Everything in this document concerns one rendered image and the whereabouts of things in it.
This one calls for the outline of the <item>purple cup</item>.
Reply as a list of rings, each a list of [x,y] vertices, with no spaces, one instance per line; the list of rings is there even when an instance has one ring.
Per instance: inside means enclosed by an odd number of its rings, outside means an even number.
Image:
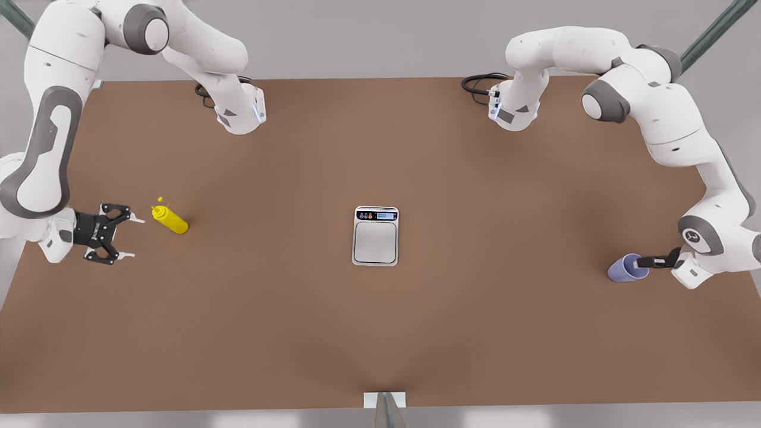
[[[626,254],[613,262],[607,276],[614,282],[633,282],[649,276],[649,268],[638,266],[639,254]]]

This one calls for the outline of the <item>yellow sauce bottle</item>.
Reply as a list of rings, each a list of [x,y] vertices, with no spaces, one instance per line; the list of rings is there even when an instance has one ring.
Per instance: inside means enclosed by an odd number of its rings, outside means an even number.
[[[163,197],[158,197],[156,201],[158,205],[152,206],[153,219],[177,235],[185,234],[188,231],[188,223],[164,203]]]

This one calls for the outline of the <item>silver frame post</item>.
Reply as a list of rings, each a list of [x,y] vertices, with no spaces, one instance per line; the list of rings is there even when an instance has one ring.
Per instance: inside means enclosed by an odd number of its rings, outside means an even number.
[[[407,428],[392,393],[378,392],[373,428]]]
[[[35,23],[13,0],[0,0],[0,16],[30,40]]]
[[[686,73],[728,30],[742,19],[759,0],[732,0],[681,54],[681,72]]]

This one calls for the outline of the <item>white frame post foot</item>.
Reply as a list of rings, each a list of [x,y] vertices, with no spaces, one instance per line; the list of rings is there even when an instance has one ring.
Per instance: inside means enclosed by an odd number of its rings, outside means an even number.
[[[378,403],[378,396],[385,395],[389,400],[394,399],[397,407],[407,407],[407,393],[405,392],[365,392],[363,394],[363,407],[375,408]]]

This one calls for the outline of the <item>silver kitchen scale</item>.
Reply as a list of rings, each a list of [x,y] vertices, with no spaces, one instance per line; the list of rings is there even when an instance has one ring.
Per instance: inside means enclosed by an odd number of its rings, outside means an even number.
[[[395,266],[398,262],[399,211],[396,207],[354,209],[351,262],[360,266]]]

